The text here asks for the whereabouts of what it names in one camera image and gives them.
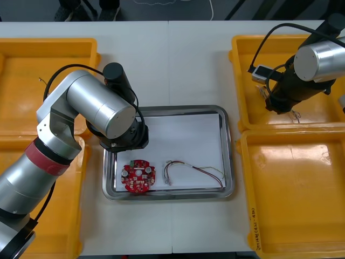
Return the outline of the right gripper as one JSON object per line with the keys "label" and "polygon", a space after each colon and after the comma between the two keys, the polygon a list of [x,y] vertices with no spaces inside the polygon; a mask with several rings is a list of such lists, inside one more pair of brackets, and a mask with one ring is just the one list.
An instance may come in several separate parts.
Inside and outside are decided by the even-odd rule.
{"label": "right gripper", "polygon": [[268,73],[265,81],[268,97],[266,109],[277,114],[284,114],[302,101],[302,80],[295,74],[294,68],[285,64],[278,65]]}

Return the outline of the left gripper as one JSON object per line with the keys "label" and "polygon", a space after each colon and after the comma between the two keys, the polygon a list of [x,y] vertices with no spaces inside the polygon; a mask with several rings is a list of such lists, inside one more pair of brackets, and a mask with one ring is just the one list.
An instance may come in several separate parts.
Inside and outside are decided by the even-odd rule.
{"label": "left gripper", "polygon": [[131,127],[120,137],[114,139],[99,137],[99,139],[100,145],[113,153],[143,149],[149,143],[149,129],[143,122],[134,121]]}

